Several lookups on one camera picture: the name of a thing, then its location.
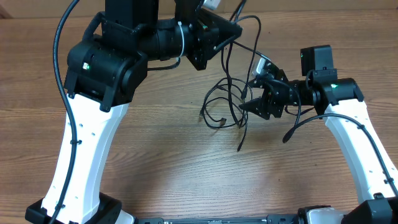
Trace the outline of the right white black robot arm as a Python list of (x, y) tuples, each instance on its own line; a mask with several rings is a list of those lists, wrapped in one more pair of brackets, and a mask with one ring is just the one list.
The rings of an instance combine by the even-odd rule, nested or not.
[(303, 207), (295, 215), (268, 215), (264, 223), (397, 223), (397, 167), (373, 128), (358, 84), (338, 78), (330, 45), (301, 49), (300, 59), (305, 79), (293, 81), (270, 60), (260, 60), (249, 86), (264, 92), (240, 108), (269, 119), (297, 107), (283, 142), (304, 124), (322, 119), (349, 166), (359, 205), (350, 212), (329, 205)]

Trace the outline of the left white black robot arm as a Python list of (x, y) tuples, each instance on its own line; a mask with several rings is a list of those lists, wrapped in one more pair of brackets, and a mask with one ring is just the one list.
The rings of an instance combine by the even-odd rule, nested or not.
[(100, 192), (113, 137), (153, 60), (189, 59), (197, 70), (242, 33), (215, 14), (218, 1), (177, 1), (159, 19), (157, 0), (106, 1), (67, 57), (57, 85), (67, 111), (62, 146), (46, 196), (30, 205), (31, 223), (135, 223), (122, 203)]

